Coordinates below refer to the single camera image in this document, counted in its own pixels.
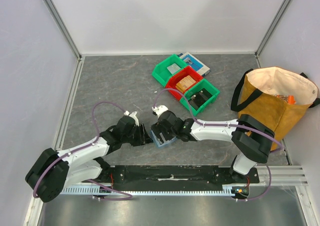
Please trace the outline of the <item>blue card holder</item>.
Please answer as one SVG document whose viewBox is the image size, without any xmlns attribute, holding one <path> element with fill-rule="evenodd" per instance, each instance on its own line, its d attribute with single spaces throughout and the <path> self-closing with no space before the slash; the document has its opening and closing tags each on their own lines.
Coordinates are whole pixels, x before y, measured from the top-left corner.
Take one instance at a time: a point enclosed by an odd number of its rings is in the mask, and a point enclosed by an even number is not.
<svg viewBox="0 0 320 226">
<path fill-rule="evenodd" d="M 162 133 L 159 134 L 160 135 L 160 138 L 163 140 L 163 142 L 161 142 L 161 140 L 159 138 L 156 137 L 156 134 L 151 130 L 151 134 L 150 134 L 150 137 L 151 139 L 153 140 L 154 144 L 158 147 L 158 148 L 163 148 L 167 145 L 170 145 L 172 143 L 174 143 L 177 138 L 174 137 L 170 140 L 166 140 L 164 135 Z"/>
</svg>

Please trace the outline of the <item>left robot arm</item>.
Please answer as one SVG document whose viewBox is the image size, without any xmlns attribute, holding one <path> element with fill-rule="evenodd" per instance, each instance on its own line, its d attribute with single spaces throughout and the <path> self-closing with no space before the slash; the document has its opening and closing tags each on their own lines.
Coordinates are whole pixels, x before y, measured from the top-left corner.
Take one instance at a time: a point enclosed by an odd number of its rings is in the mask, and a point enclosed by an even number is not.
<svg viewBox="0 0 320 226">
<path fill-rule="evenodd" d="M 107 181 L 110 170 L 103 156 L 119 150 L 123 144 L 136 147 L 152 141 L 135 116 L 123 116 L 116 125 L 86 143 L 66 150 L 44 150 L 25 181 L 33 189 L 34 198 L 49 202 L 70 185 L 90 179 Z"/>
</svg>

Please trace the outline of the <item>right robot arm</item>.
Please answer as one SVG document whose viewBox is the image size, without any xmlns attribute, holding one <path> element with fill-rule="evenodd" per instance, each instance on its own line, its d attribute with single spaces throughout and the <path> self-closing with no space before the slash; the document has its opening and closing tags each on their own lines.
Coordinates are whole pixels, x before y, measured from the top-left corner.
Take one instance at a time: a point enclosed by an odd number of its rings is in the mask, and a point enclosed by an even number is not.
<svg viewBox="0 0 320 226">
<path fill-rule="evenodd" d="M 173 112 L 162 113 L 151 126 L 152 139 L 158 147 L 181 140 L 215 140 L 232 142 L 240 150 L 233 160 L 229 177 L 233 182 L 242 182 L 257 164 L 266 164 L 275 138 L 274 132 L 264 124 L 243 114 L 231 121 L 196 122 L 192 118 L 182 120 Z"/>
</svg>

